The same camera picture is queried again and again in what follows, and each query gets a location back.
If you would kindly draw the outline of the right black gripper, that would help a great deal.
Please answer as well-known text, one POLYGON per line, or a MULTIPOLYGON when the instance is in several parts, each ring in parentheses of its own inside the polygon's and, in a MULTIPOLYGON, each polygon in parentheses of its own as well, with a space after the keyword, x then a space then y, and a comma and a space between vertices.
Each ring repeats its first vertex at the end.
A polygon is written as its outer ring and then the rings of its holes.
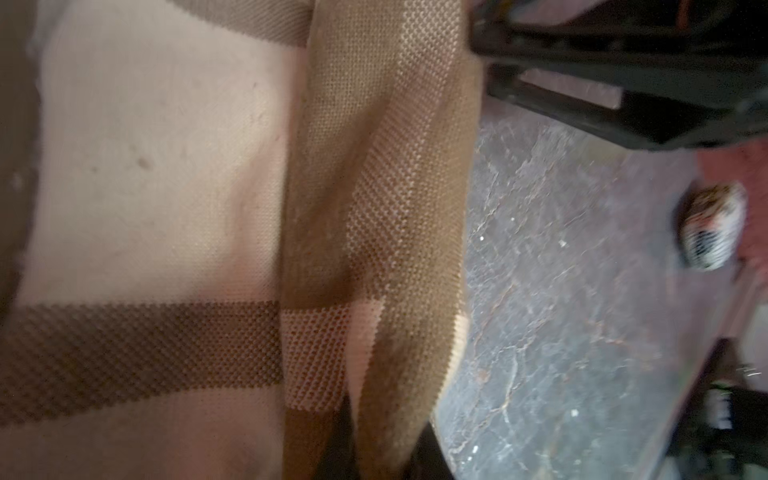
POLYGON ((514 1, 472 11, 469 45, 490 96, 632 150, 717 148, 767 131, 763 1, 604 1, 556 25, 514 1), (523 79, 538 69, 616 87, 615 108, 523 79))

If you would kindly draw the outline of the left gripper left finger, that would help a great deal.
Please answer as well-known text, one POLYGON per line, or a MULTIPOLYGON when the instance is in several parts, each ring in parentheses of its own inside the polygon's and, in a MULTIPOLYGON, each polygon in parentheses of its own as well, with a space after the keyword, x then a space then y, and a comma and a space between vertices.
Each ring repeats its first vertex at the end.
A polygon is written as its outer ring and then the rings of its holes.
POLYGON ((314 480, 359 480, 351 400, 344 398, 314 480))

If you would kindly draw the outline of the brown beige plaid scarf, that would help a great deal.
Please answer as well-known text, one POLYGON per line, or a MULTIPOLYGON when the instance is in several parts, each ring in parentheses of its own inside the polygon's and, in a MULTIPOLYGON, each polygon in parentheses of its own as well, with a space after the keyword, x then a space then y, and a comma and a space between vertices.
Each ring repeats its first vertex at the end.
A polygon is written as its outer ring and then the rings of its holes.
POLYGON ((465 1, 9 1, 38 166, 5 479, 405 479, 458 368, 465 1))

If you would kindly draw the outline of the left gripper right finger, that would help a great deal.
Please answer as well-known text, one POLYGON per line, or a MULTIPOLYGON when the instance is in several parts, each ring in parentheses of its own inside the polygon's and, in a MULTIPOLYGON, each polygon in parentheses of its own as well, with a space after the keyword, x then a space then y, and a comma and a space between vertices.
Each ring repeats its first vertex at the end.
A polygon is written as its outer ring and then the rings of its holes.
POLYGON ((404 473, 407 480, 454 480, 431 423, 421 433, 404 473))

